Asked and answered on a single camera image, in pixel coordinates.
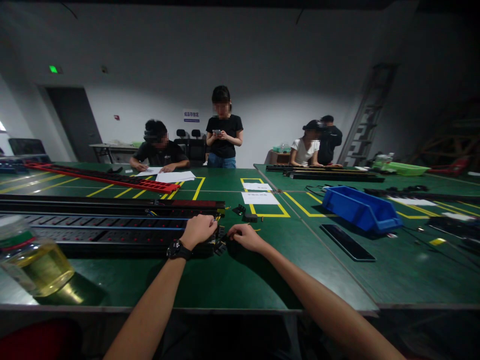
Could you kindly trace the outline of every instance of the wristwatch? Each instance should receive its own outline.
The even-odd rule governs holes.
[[[166,250],[166,256],[169,259],[184,258],[185,260],[189,260],[192,257],[192,252],[184,247],[182,241],[173,240]]]

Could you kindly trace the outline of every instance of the person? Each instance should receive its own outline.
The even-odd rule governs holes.
[[[296,167],[306,167],[311,159],[312,166],[321,166],[317,160],[320,142],[318,138],[322,127],[325,126],[319,120],[309,121],[303,127],[305,133],[291,145],[290,164]]]
[[[242,119],[232,114],[232,99],[226,86],[213,89],[211,102],[217,115],[206,126],[206,145],[210,147],[207,166],[235,169],[235,146],[242,146],[244,141]]]
[[[190,166],[189,158],[178,144],[169,140],[169,134],[164,123],[150,119],[145,124],[145,136],[138,150],[130,158],[130,166],[139,172],[149,167],[142,164],[148,159],[151,166],[162,167],[161,173],[171,173],[178,168]]]
[[[322,131],[318,140],[320,140],[320,149],[318,150],[318,162],[322,165],[329,165],[334,159],[335,147],[342,145],[342,132],[334,125],[334,117],[325,115],[320,121],[326,126],[326,131]]]
[[[211,215],[197,215],[188,220],[177,243],[179,246],[169,247],[169,259],[131,312],[103,360],[152,359],[172,312],[190,252],[208,239],[217,226]],[[265,257],[290,286],[313,321],[343,348],[350,359],[405,360],[363,316],[287,260],[249,224],[234,225],[227,236],[230,241]]]

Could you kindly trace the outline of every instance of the dark doorway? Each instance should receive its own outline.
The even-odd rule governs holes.
[[[94,149],[102,144],[87,93],[82,87],[46,87],[68,141],[80,162],[96,163]]]

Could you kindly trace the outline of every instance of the black office chair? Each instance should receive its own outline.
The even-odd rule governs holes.
[[[205,162],[206,142],[201,138],[200,130],[192,130],[191,135],[195,139],[190,139],[188,159],[191,167],[200,167]]]
[[[46,154],[44,145],[39,139],[9,138],[13,155],[39,155]]]
[[[180,138],[173,140],[175,144],[177,144],[183,150],[185,155],[189,155],[189,142],[190,137],[183,129],[178,129],[176,131],[176,135]]]

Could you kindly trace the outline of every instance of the blue plastic bin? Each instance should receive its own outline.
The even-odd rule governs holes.
[[[403,226],[391,202],[348,186],[327,188],[322,205],[367,232],[385,234]]]

